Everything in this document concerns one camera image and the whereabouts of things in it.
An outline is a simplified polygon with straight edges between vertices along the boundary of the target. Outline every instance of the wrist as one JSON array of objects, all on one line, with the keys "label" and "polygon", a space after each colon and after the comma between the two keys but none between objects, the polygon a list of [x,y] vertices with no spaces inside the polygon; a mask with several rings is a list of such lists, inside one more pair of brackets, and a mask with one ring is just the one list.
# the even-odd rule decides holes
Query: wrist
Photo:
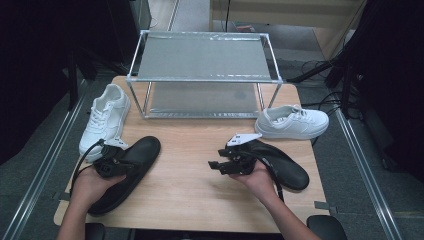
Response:
[{"label": "wrist", "polygon": [[257,198],[265,206],[272,205],[275,203],[275,201],[281,202],[281,199],[277,196],[275,192],[267,192],[257,196]]},{"label": "wrist", "polygon": [[76,201],[75,199],[71,199],[68,206],[68,208],[71,208],[72,211],[79,212],[81,214],[87,214],[90,207],[91,204],[87,203],[86,201]]}]

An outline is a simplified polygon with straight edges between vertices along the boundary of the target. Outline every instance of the cable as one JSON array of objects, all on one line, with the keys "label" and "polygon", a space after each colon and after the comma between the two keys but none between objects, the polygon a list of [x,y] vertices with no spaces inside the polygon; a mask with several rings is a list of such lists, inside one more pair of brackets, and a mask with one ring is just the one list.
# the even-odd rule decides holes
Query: cable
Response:
[{"label": "cable", "polygon": [[311,106],[316,106],[316,105],[324,105],[324,104],[336,104],[336,103],[341,103],[340,100],[327,100],[324,102],[318,102],[318,103],[302,103],[302,107],[311,107]]},{"label": "cable", "polygon": [[219,18],[219,19],[221,19],[219,22],[221,23],[221,29],[222,29],[222,31],[223,31],[223,32],[225,32],[224,25],[222,24],[222,19],[223,19],[223,17],[222,17],[222,5],[221,5],[221,0],[219,0],[218,2],[219,2],[219,15],[220,15],[220,18]]},{"label": "cable", "polygon": [[286,79],[286,81],[287,82],[290,82],[290,83],[301,83],[301,82],[303,82],[303,81],[305,81],[307,79],[313,80],[311,78],[312,76],[315,76],[317,74],[320,75],[321,72],[323,72],[323,71],[325,71],[325,70],[327,70],[329,68],[343,68],[343,66],[336,66],[336,65],[334,65],[334,63],[339,62],[339,56],[345,50],[346,37],[347,36],[345,36],[344,39],[343,39],[342,48],[339,50],[339,52],[336,54],[336,56],[334,56],[332,59],[327,60],[327,61],[318,61],[318,63],[322,63],[322,64],[320,64],[319,66],[317,66],[318,63],[316,63],[314,69],[311,69],[311,70],[309,70],[308,72],[305,73],[303,71],[303,67],[307,63],[309,63],[309,62],[313,62],[313,61],[317,61],[317,60],[307,61],[301,67],[302,75],[297,76],[297,77],[294,77],[294,78]]},{"label": "cable", "polygon": [[263,163],[265,165],[266,169],[268,170],[269,175],[271,176],[271,179],[275,183],[275,187],[277,188],[278,197],[281,199],[281,201],[284,202],[283,187],[278,182],[278,178],[275,175],[275,172],[272,170],[272,165],[268,162],[268,160],[266,160],[266,158],[260,158],[260,157],[258,157],[257,160],[260,161],[261,163]]},{"label": "cable", "polygon": [[72,189],[74,188],[75,181],[77,180],[77,177],[79,175],[79,168],[81,167],[81,164],[84,161],[85,157],[87,157],[87,155],[91,152],[91,150],[93,150],[94,147],[96,147],[96,146],[103,146],[104,145],[104,142],[105,142],[104,139],[99,139],[99,141],[97,141],[95,144],[93,144],[91,147],[89,147],[87,149],[87,151],[84,153],[84,155],[82,155],[81,159],[78,161],[78,164],[77,164],[77,166],[76,166],[76,168],[74,170],[74,174],[72,175],[71,189],[69,190],[69,194],[70,195],[72,195]]},{"label": "cable", "polygon": [[225,18],[225,32],[228,32],[228,16],[230,15],[230,4],[231,0],[228,0],[227,17]]},{"label": "cable", "polygon": [[[318,60],[310,60],[310,61],[306,61],[306,62],[304,62],[303,64],[302,64],[302,66],[301,66],[301,68],[300,68],[300,71],[302,72],[302,74],[305,74],[305,70],[304,70],[304,68],[305,68],[305,66],[308,64],[308,63],[312,63],[312,62],[315,62],[315,66],[314,66],[314,68],[317,68],[318,67],[318,64],[324,64],[326,61],[318,61]],[[323,76],[323,75],[321,75],[321,72],[319,72],[318,73],[318,75],[319,76],[321,76],[322,78],[326,78],[327,76]],[[310,77],[309,78],[310,80],[321,80],[321,79],[313,79],[312,77]]]}]

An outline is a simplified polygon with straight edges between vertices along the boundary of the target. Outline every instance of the shoelace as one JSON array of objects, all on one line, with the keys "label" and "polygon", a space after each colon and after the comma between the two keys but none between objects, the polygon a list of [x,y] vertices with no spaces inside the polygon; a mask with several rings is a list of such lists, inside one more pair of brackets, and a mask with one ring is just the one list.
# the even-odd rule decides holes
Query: shoelace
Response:
[{"label": "shoelace", "polygon": [[103,111],[99,111],[95,108],[91,108],[91,116],[88,122],[88,127],[94,129],[102,129],[106,124],[106,111],[109,110],[109,105],[103,109]]},{"label": "shoelace", "polygon": [[302,109],[299,105],[294,105],[292,112],[296,115],[296,119],[305,119],[311,120],[311,117],[308,115],[304,109]]}]

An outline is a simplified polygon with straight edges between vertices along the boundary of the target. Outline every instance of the shoe tongue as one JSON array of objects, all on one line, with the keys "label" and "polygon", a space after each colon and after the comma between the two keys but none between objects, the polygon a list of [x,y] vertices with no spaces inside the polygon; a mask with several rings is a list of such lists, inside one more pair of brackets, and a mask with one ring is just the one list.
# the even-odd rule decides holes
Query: shoe tongue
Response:
[{"label": "shoe tongue", "polygon": [[297,113],[301,110],[302,110],[302,108],[299,105],[293,105],[292,113]]},{"label": "shoe tongue", "polygon": [[112,103],[108,102],[106,103],[105,107],[103,108],[102,112],[106,112],[108,111],[112,106]]}]

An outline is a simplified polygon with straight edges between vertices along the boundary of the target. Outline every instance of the white shoe sole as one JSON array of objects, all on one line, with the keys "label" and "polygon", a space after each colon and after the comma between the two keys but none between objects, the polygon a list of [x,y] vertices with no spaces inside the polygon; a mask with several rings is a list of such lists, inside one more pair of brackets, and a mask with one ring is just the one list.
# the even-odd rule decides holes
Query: white shoe sole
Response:
[{"label": "white shoe sole", "polygon": [[277,133],[277,132],[264,131],[259,127],[257,122],[255,123],[255,131],[257,133],[261,133],[262,138],[290,138],[290,139],[298,139],[298,140],[309,140],[309,139],[316,138],[316,137],[320,136],[321,134],[323,134],[327,130],[327,127],[321,129],[318,132],[314,132],[314,133],[311,133],[311,134]]}]

